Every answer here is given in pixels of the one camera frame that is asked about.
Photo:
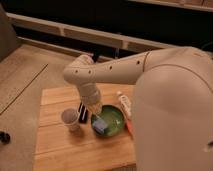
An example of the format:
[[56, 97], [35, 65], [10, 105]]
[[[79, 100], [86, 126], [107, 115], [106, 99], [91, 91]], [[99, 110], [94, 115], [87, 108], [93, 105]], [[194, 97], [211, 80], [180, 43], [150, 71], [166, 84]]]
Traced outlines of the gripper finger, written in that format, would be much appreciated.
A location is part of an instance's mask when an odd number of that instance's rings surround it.
[[99, 114], [95, 113], [93, 115], [95, 116], [96, 120], [98, 120], [98, 119], [100, 120], [101, 119], [101, 117], [99, 116]]

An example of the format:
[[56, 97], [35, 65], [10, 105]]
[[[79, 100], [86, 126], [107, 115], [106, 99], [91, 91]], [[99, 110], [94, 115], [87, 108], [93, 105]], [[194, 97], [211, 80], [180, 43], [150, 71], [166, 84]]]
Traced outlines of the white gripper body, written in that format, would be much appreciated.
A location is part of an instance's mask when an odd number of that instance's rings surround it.
[[101, 96], [99, 94], [83, 96], [81, 101], [92, 114], [99, 114], [102, 110]]

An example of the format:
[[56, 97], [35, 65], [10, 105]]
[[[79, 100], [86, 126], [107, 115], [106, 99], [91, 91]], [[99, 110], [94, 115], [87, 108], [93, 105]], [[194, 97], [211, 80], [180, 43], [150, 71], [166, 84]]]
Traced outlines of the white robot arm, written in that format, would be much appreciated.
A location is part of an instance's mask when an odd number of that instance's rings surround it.
[[81, 55], [64, 69], [85, 105], [98, 83], [132, 84], [138, 171], [213, 171], [213, 57], [194, 47], [143, 52], [96, 64]]

